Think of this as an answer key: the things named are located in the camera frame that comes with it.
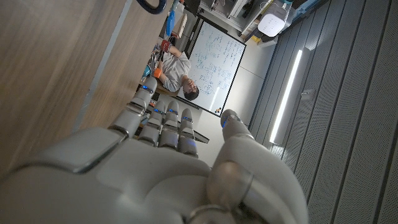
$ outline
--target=orange object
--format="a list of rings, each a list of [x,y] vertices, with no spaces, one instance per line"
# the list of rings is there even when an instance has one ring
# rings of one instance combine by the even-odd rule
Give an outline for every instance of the orange object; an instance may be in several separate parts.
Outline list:
[[[155,78],[159,78],[161,74],[162,74],[161,69],[160,68],[156,68],[155,72],[154,72]]]

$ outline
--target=man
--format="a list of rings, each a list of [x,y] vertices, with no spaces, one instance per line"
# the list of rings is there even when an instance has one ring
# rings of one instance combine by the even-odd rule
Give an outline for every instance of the man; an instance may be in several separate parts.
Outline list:
[[[159,80],[163,87],[171,92],[178,91],[181,87],[187,100],[194,100],[199,95],[199,89],[192,79],[188,78],[191,62],[170,42],[163,40],[160,48],[164,51],[163,61],[159,62],[158,68],[161,73]]]

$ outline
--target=white shirt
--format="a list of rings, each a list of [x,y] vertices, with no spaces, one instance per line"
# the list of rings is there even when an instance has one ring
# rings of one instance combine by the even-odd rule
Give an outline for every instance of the white shirt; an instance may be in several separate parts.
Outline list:
[[[163,87],[171,92],[178,91],[182,86],[182,77],[188,75],[190,69],[191,62],[185,55],[185,52],[182,52],[179,58],[171,53],[164,53],[163,73],[166,79]]]

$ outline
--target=white wall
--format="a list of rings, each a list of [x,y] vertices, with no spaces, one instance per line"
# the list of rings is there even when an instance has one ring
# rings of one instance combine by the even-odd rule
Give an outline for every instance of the white wall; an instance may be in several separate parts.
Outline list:
[[[205,12],[203,15],[228,30],[229,35],[242,41],[242,39],[238,37],[238,31],[236,29],[225,24],[211,14],[206,14]],[[261,48],[251,40],[247,42],[246,45],[246,50],[242,57],[238,72],[236,73],[224,109],[235,110],[246,126],[248,126],[254,107],[256,106],[262,84],[264,83],[265,75],[267,73],[272,54],[274,53],[275,45]],[[174,99],[169,96],[161,95],[159,100],[164,101],[165,104],[168,105],[168,103]],[[205,161],[209,166],[212,166],[218,152],[224,144],[220,118],[206,111],[192,108],[180,101],[178,104],[180,106],[180,113],[185,108],[190,108],[192,110],[193,128],[209,139],[208,144],[197,142],[197,146],[199,159]]]

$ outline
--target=desk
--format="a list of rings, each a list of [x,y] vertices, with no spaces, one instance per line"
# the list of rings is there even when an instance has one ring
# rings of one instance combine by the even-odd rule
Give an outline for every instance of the desk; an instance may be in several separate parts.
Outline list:
[[[0,3],[0,175],[71,134],[128,3],[80,128],[112,122],[134,95],[147,63],[142,55],[156,43],[172,0],[167,2],[159,15],[135,0]]]

